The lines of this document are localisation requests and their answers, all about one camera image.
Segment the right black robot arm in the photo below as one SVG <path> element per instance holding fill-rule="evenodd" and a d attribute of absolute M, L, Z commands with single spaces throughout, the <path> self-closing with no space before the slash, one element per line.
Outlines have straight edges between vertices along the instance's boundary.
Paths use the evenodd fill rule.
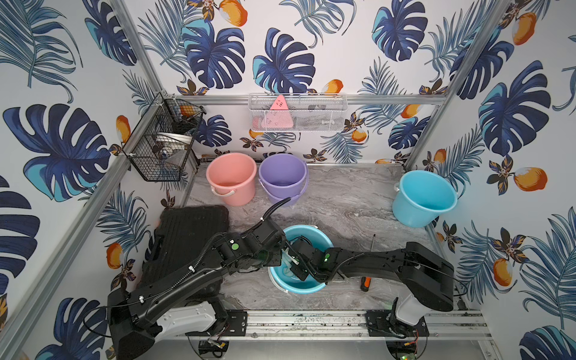
<path fill-rule="evenodd" d="M 285 247 L 293 258 L 291 272 L 301 281 L 312 277 L 327 284 L 346 278 L 381 278 L 402 283 L 408 294 L 393 306 L 395 322 L 415 326 L 431 311 L 454 310 L 454 268 L 418 242 L 389 251 L 352 251 L 342 247 L 319 250 L 298 238 Z"/>

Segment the purple plastic bucket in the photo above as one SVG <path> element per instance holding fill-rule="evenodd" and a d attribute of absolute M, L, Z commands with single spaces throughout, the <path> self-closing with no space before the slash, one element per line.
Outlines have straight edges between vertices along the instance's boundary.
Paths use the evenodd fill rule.
<path fill-rule="evenodd" d="M 272 203 L 290 198 L 284 207 L 294 206 L 309 182 L 307 164 L 292 154 L 267 157 L 258 169 L 259 182 Z"/>

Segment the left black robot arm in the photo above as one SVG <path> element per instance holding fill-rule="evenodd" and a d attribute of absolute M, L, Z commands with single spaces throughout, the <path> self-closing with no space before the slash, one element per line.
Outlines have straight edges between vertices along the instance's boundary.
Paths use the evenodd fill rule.
<path fill-rule="evenodd" d="M 172 307 L 227 275 L 281 259 L 285 232 L 271 219 L 242 232 L 219 232 L 189 264 L 148 286 L 108 295 L 107 322 L 117 359 L 135 359 L 152 348 L 158 320 Z"/>

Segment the teal bucket with white handle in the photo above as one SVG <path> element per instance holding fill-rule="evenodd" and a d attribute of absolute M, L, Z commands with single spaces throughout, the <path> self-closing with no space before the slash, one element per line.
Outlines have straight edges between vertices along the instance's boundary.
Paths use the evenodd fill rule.
<path fill-rule="evenodd" d="M 293 243 L 298 237 L 303 236 L 310 241 L 312 247 L 320 251 L 326 251 L 328 248 L 333 247 L 329 237 L 315 226 L 294 225 L 284 228 L 283 231 L 286 235 L 286 240 L 290 243 Z M 285 253 L 282 253 L 280 266 L 268 268 L 268 274 L 272 283 L 280 291 L 298 295 L 308 295 L 317 293 L 326 286 L 325 283 L 320 283 L 311 276 L 308 276 L 305 280 L 300 280 L 291 272 L 291 265 L 294 265 L 294 262 L 290 260 Z"/>

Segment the pink plastic bucket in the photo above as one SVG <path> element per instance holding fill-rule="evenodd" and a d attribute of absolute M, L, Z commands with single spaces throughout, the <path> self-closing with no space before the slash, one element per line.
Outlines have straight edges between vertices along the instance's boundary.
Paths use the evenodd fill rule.
<path fill-rule="evenodd" d="M 247 205 L 255 196 L 255 160 L 234 152 L 217 157 L 208 165 L 206 178 L 211 192 L 228 206 Z"/>

